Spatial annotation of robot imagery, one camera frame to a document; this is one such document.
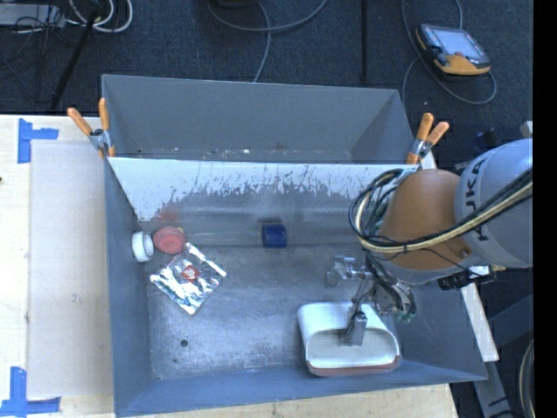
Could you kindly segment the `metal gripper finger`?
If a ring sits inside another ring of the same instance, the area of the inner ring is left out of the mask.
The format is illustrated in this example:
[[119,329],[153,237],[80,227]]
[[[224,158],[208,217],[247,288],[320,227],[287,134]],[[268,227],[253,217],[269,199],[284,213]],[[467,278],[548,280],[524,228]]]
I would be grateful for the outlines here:
[[371,273],[365,266],[356,267],[356,259],[345,255],[335,255],[332,266],[325,271],[325,285],[335,287],[342,280],[369,280]]
[[363,344],[367,325],[367,316],[360,307],[356,307],[348,314],[346,330],[342,334],[343,342],[348,346]]

